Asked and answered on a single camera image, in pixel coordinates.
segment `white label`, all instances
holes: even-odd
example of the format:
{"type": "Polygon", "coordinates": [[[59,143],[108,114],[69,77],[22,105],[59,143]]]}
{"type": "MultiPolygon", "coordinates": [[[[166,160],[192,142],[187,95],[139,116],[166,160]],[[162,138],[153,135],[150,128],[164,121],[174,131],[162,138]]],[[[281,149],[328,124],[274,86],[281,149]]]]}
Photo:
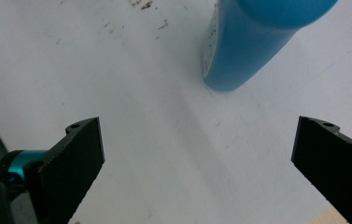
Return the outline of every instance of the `white label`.
{"type": "Polygon", "coordinates": [[[206,78],[213,62],[218,39],[218,4],[214,6],[213,18],[203,47],[203,77],[206,78]]]}

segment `white surface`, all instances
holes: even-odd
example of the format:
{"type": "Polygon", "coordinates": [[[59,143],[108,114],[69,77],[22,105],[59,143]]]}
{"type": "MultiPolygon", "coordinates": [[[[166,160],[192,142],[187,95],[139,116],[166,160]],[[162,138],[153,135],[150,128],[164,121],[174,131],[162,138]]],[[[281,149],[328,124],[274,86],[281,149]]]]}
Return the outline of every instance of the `white surface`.
{"type": "Polygon", "coordinates": [[[102,123],[106,163],[70,223],[304,223],[324,208],[290,155],[300,115],[352,137],[352,1],[228,93],[201,78],[214,1],[147,1],[0,1],[7,148],[102,123]]]}

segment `white table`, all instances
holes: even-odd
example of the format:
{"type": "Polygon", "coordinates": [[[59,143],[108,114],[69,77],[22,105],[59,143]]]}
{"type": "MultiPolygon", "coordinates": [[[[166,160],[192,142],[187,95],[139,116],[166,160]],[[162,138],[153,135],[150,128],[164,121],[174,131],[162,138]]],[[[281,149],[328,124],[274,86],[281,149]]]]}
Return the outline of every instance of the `white table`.
{"type": "Polygon", "coordinates": [[[70,223],[304,223],[326,207],[290,156],[300,115],[352,137],[352,1],[227,93],[200,71],[214,0],[147,2],[0,0],[7,148],[101,120],[106,163],[70,223]]]}

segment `blue bottle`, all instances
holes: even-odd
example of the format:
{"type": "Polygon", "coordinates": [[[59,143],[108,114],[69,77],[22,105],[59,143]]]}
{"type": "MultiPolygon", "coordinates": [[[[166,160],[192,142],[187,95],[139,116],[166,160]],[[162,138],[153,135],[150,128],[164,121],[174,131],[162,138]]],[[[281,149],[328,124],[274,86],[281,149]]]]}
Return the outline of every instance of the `blue bottle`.
{"type": "Polygon", "coordinates": [[[204,82],[217,91],[237,89],[336,1],[218,0],[204,43],[204,82]]]}

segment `tabletop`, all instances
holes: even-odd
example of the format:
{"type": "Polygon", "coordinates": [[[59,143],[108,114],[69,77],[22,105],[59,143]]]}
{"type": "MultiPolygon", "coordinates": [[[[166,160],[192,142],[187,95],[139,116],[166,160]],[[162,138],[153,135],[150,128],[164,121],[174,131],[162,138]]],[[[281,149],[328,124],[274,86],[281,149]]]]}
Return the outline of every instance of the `tabletop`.
{"type": "Polygon", "coordinates": [[[202,79],[214,4],[0,1],[7,148],[101,121],[106,163],[70,223],[306,223],[328,206],[290,156],[299,116],[352,138],[352,1],[231,92],[202,79]]]}

